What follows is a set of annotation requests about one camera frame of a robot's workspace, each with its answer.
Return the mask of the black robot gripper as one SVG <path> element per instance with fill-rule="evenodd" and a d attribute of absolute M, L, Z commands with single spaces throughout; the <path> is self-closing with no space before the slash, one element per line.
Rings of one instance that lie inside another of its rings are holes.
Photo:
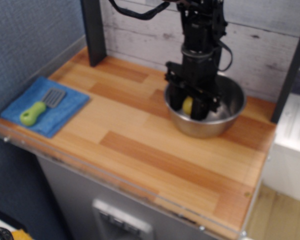
<path fill-rule="evenodd" d="M 210 52 L 195 52 L 181 48 L 182 63 L 168 61 L 165 80 L 169 84 L 169 101 L 173 110 L 180 110 L 186 97 L 193 98 L 190 117 L 204 120 L 209 111 L 220 106 L 221 93 L 216 84 L 222 47 Z"/>

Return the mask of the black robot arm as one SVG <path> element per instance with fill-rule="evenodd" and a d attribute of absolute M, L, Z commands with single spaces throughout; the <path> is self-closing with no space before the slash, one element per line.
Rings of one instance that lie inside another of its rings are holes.
<path fill-rule="evenodd" d="M 187 0 L 177 4 L 184 35 L 181 46 L 182 63 L 167 62 L 165 79 L 169 105 L 174 111 L 192 98 L 190 118 L 205 119 L 220 106 L 221 94 L 216 84 L 220 71 L 221 42 L 228 23 L 223 14 L 222 0 Z"/>

